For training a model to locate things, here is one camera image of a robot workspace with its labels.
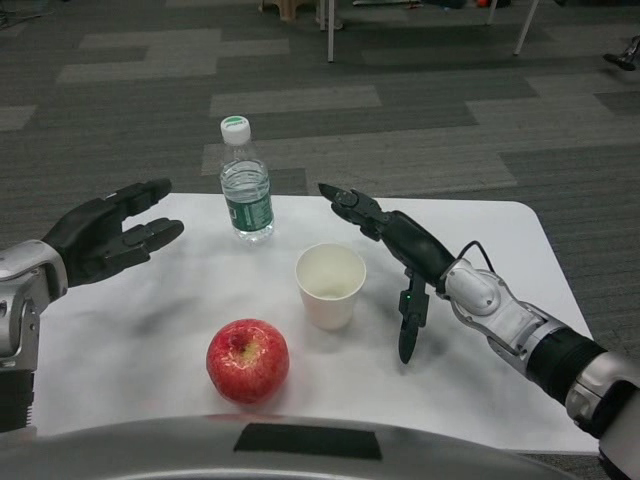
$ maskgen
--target silver robotic forearm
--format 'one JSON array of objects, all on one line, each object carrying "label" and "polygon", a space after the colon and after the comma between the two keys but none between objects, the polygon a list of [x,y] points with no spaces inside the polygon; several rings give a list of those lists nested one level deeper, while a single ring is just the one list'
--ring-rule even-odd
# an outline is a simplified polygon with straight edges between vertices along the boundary
[{"label": "silver robotic forearm", "polygon": [[456,317],[482,332],[494,352],[600,439],[608,473],[640,479],[640,366],[519,301],[502,278],[465,259],[454,262],[443,280],[441,297]]},{"label": "silver robotic forearm", "polygon": [[0,373],[36,369],[40,314],[67,288],[62,257],[46,243],[0,251]]}]

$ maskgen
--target black panel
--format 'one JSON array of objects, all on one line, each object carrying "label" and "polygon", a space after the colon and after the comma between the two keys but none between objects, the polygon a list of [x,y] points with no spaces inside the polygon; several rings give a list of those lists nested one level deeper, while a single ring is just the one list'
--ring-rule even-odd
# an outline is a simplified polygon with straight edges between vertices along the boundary
[{"label": "black panel", "polygon": [[374,432],[270,423],[247,425],[234,451],[382,460],[380,445]]}]

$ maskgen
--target cup rim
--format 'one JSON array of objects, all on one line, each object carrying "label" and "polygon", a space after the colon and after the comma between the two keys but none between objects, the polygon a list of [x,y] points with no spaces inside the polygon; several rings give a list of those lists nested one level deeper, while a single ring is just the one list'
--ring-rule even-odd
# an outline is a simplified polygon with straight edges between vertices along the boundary
[{"label": "cup rim", "polygon": [[[302,257],[304,257],[307,252],[309,252],[310,250],[313,250],[314,248],[328,246],[328,245],[341,247],[351,252],[353,255],[356,256],[358,260],[360,260],[360,263],[362,264],[362,268],[364,270],[360,284],[355,289],[353,289],[353,291],[351,291],[348,295],[343,295],[342,297],[338,297],[338,298],[324,298],[324,297],[319,297],[317,295],[314,295],[313,293],[311,293],[309,290],[307,290],[302,286],[302,284],[300,283],[300,278],[298,277],[298,265],[300,264],[300,260],[302,260]],[[307,248],[304,252],[302,252],[298,256],[298,260],[296,260],[296,266],[294,268],[294,274],[296,276],[296,283],[298,284],[298,288],[300,288],[302,291],[304,291],[304,293],[306,293],[310,297],[313,297],[316,300],[321,300],[323,302],[340,302],[342,300],[345,300],[349,297],[354,296],[356,293],[358,293],[362,289],[364,282],[367,280],[367,264],[364,262],[363,258],[360,256],[358,252],[356,252],[352,248],[347,247],[346,245],[342,245],[341,243],[333,243],[333,242],[316,243],[315,245],[312,245],[311,247]]]}]

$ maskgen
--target water bottle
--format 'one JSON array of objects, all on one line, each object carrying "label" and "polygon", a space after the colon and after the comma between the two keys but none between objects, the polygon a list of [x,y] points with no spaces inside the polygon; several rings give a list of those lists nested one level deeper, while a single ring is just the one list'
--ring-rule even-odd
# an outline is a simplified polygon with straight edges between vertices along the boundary
[{"label": "water bottle", "polygon": [[220,124],[225,143],[220,183],[238,237],[259,243],[273,233],[269,173],[251,142],[249,121],[240,116]]}]

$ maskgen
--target chair leg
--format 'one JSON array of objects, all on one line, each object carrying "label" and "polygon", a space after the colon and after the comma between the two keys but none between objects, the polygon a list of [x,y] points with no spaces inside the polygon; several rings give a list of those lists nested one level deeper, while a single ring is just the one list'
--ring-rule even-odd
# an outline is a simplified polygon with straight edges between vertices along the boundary
[{"label": "chair leg", "polygon": [[336,2],[335,0],[329,0],[329,45],[328,45],[328,61],[333,63],[333,39],[336,33]]},{"label": "chair leg", "polygon": [[498,6],[498,0],[491,0],[491,8],[489,8],[489,18],[487,18],[487,25],[493,23],[493,16],[496,13],[496,7]]},{"label": "chair leg", "polygon": [[320,20],[320,31],[324,32],[327,29],[327,18],[326,18],[326,9],[327,9],[327,0],[318,0],[320,5],[320,15],[318,15],[318,19]]},{"label": "chair leg", "polygon": [[516,45],[516,49],[513,51],[514,55],[520,55],[520,50],[522,50],[522,44],[524,43],[524,39],[527,36],[527,32],[529,31],[529,26],[531,25],[531,21],[533,20],[533,16],[536,13],[536,9],[538,8],[539,2],[540,0],[533,0],[531,2],[531,8],[529,9],[527,20],[524,22],[524,25],[522,26],[522,32],[520,32],[520,38],[518,39],[518,44]]}]

